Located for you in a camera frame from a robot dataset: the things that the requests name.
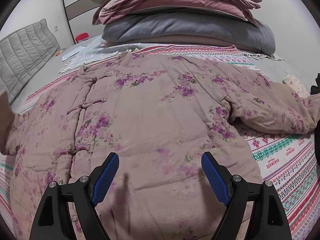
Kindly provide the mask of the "wardrobe doors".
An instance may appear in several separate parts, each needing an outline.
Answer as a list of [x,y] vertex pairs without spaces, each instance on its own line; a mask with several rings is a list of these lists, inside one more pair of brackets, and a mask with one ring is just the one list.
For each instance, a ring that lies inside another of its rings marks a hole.
[[89,38],[103,33],[102,25],[93,25],[92,18],[98,5],[90,0],[60,0],[68,34],[73,43],[81,33],[88,33]]

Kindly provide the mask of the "black garment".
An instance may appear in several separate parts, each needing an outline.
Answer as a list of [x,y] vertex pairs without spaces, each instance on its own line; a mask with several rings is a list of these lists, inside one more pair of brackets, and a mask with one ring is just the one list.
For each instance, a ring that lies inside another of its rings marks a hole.
[[312,85],[310,88],[310,94],[315,95],[320,93],[320,73],[315,78],[316,85]]

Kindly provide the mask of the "grey quilted headboard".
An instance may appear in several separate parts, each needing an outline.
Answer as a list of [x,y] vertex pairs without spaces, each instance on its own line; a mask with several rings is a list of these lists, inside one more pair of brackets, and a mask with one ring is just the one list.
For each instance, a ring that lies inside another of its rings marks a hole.
[[59,50],[45,18],[1,40],[1,92],[7,93],[9,103]]

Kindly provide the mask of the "pink folded quilt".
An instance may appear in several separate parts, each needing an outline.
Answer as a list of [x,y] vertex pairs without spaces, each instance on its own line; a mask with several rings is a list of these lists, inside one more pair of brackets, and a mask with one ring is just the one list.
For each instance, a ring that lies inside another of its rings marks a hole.
[[92,23],[106,25],[129,14],[191,9],[255,24],[251,11],[259,9],[260,3],[253,0],[105,0],[95,12]]

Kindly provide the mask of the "white paper sheet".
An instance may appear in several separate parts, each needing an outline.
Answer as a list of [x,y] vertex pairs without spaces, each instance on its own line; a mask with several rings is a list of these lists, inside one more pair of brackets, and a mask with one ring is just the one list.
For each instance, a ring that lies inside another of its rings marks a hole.
[[62,61],[66,61],[68,58],[76,55],[77,53],[79,53],[79,52],[82,51],[82,50],[83,50],[82,47],[77,47],[77,48],[73,49],[73,50],[70,51],[69,53],[63,55]]

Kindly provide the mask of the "grey bed sheet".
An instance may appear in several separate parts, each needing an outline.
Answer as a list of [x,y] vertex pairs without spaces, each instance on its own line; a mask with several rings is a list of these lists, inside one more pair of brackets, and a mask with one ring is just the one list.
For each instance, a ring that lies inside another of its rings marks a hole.
[[63,67],[66,61],[62,61],[63,55],[69,53],[73,49],[86,46],[91,41],[93,41],[96,37],[90,38],[89,40],[85,40],[76,44],[65,51],[63,51],[60,55],[53,56],[24,86],[21,90],[18,97],[11,103],[11,108],[16,113],[23,113],[29,110],[35,102],[39,99],[39,97],[52,88],[56,87],[66,79],[73,72],[75,72],[78,68],[73,70],[69,70],[66,73],[59,74],[58,72]]

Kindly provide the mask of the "grey folded blanket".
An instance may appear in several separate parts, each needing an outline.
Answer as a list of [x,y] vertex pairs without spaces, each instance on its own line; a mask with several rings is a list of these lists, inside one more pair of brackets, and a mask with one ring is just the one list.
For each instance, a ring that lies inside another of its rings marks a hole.
[[233,42],[242,49],[271,56],[276,42],[271,29],[263,22],[256,25],[217,15],[187,12],[129,15],[104,26],[105,41],[126,42],[139,38],[167,35],[194,35]]

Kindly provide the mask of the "red container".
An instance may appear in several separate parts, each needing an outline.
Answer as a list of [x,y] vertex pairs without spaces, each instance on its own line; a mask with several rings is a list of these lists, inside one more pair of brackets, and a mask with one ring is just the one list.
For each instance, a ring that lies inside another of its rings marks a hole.
[[88,33],[81,33],[75,37],[75,40],[77,43],[80,43],[81,41],[89,39]]

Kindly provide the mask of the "white patterned pillow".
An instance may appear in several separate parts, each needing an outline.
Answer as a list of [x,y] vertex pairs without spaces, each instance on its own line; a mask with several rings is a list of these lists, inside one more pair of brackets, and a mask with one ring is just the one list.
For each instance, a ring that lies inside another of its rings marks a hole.
[[301,98],[310,96],[310,92],[305,88],[300,80],[293,75],[287,74],[283,79],[283,83],[290,86]]

